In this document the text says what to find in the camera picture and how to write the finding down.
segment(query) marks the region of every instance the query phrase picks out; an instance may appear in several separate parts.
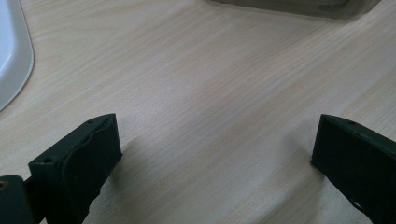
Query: translucent plastic box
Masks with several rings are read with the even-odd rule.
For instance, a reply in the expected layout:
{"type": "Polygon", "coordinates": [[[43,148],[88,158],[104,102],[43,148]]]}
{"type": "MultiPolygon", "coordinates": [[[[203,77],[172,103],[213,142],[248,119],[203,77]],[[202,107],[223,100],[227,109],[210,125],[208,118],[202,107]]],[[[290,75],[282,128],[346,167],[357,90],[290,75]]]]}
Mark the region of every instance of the translucent plastic box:
{"type": "Polygon", "coordinates": [[[211,0],[241,7],[350,20],[373,9],[381,0],[211,0]]]}

